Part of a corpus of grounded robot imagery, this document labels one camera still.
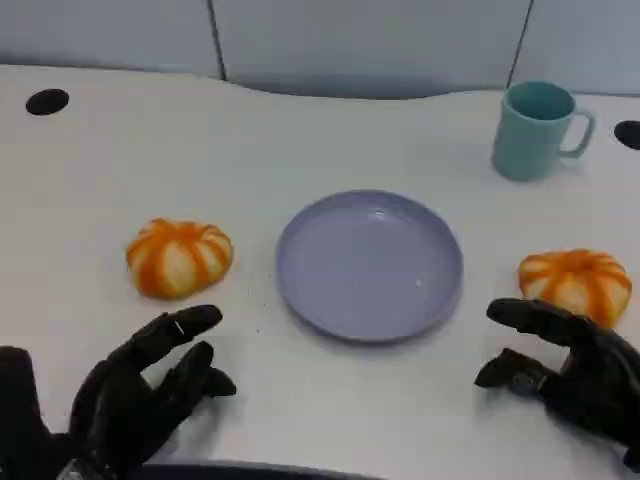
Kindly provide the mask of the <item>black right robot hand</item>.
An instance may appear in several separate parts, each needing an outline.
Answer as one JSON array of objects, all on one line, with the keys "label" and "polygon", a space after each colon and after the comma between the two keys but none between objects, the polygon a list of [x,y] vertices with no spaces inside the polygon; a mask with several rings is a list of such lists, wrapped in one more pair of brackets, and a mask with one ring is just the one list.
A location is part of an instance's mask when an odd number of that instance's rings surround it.
[{"label": "black right robot hand", "polygon": [[639,352],[615,331],[542,300],[498,298],[486,316],[569,349],[560,371],[505,348],[474,384],[539,400],[554,417],[626,448],[624,465],[639,472]]}]

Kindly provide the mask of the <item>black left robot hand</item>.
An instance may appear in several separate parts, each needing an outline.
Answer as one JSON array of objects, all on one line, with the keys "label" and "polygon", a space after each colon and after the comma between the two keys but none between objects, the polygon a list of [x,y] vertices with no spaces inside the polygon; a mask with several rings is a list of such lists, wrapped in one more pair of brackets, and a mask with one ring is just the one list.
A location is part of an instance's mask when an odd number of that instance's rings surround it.
[{"label": "black left robot hand", "polygon": [[233,396],[198,335],[223,318],[214,305],[163,313],[96,364],[76,394],[69,433],[105,479],[149,460],[206,398]]}]

